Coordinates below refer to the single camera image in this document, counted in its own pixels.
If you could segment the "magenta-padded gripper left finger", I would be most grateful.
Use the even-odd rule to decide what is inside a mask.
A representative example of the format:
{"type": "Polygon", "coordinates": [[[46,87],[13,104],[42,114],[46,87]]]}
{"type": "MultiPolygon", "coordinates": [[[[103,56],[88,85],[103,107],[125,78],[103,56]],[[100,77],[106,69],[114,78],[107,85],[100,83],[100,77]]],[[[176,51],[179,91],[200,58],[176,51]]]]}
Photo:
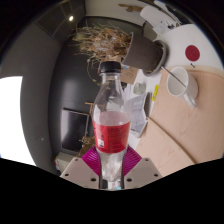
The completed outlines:
{"type": "Polygon", "coordinates": [[[61,178],[84,188],[99,189],[102,183],[101,161],[96,148],[91,148],[81,158],[74,157],[61,178]]]}

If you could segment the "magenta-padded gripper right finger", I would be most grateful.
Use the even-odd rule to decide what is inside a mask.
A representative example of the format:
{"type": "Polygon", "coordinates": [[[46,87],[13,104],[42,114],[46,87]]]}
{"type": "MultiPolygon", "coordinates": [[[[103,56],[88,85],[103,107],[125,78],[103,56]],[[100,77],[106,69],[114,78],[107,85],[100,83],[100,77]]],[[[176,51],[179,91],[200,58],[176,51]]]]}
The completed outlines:
{"type": "Polygon", "coordinates": [[[150,158],[142,158],[131,147],[123,158],[122,175],[124,189],[140,188],[162,177],[150,158]]]}

